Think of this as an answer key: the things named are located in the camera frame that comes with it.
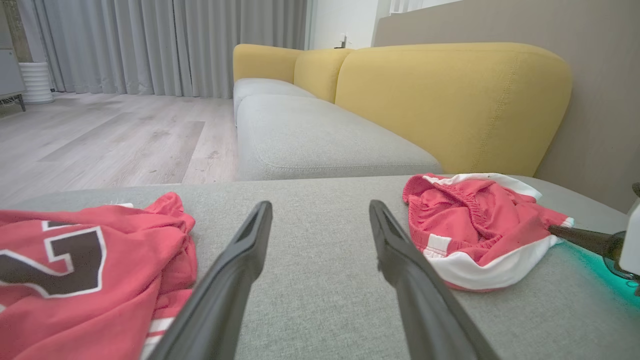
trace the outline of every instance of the sofa seat cushion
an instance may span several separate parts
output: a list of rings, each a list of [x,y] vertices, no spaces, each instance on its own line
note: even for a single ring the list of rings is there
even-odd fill
[[[246,98],[237,116],[240,180],[439,172],[428,152],[320,99]]]
[[[540,204],[576,227],[615,233],[628,217],[575,192],[518,177]],[[262,274],[246,304],[236,359],[409,359],[396,291],[378,272],[369,202],[385,202],[405,231],[409,176],[162,184],[60,192],[16,206],[77,211],[131,202],[144,208],[176,192],[196,220],[198,279],[249,211],[273,203]],[[571,243],[552,247],[517,284],[491,293],[454,291],[501,359],[637,359],[640,299],[609,273],[602,257]]]
[[[282,80],[259,78],[240,79],[234,84],[234,116],[236,116],[236,119],[238,107],[245,97],[264,94],[315,97],[310,92]]]

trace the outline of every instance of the sofa armrest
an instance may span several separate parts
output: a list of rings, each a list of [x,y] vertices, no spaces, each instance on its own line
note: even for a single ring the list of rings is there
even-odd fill
[[[282,80],[293,84],[296,60],[302,50],[240,44],[234,48],[234,82],[243,78]]]

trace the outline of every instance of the jersey number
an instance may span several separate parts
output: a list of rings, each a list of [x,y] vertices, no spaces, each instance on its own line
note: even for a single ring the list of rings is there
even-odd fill
[[[49,262],[64,260],[67,271],[57,272],[10,250],[0,250],[0,285],[25,285],[45,298],[71,297],[102,288],[107,249],[100,227],[44,240]]]

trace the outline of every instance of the gray curtain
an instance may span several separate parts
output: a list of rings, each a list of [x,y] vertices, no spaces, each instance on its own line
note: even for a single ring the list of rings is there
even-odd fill
[[[34,0],[54,88],[232,97],[237,44],[303,49],[307,0]]]

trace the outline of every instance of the red basketball jersey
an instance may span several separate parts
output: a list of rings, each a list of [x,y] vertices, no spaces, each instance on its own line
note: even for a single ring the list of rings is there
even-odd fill
[[[146,209],[0,211],[0,359],[147,355],[191,295],[194,224],[175,193]]]

